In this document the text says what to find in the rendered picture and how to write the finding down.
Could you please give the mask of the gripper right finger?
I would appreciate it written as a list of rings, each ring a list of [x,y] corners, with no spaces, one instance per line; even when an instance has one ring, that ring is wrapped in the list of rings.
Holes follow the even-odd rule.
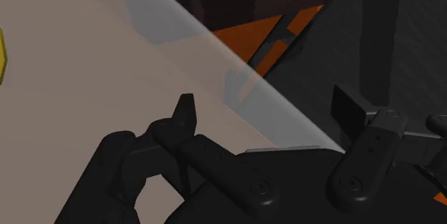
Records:
[[[447,214],[447,113],[424,124],[336,84],[331,115],[352,144],[327,181],[330,202],[353,214]]]

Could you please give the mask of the yellow rounded object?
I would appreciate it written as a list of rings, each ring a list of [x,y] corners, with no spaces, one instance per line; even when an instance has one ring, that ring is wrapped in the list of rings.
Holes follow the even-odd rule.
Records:
[[[4,33],[2,28],[0,27],[0,85],[4,81],[4,75],[6,71],[8,58],[6,52],[6,44],[4,41]]]

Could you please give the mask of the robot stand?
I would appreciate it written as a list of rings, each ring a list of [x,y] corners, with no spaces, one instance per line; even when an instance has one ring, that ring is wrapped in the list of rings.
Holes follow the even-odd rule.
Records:
[[[334,84],[419,122],[447,112],[447,0],[329,0],[266,80],[341,147]]]

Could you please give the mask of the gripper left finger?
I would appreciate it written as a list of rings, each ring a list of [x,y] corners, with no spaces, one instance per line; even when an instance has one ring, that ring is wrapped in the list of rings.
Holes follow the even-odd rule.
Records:
[[[147,178],[162,175],[189,199],[205,182],[253,218],[278,209],[277,182],[204,135],[197,135],[193,94],[145,133],[105,136],[54,224],[141,224],[135,204]]]

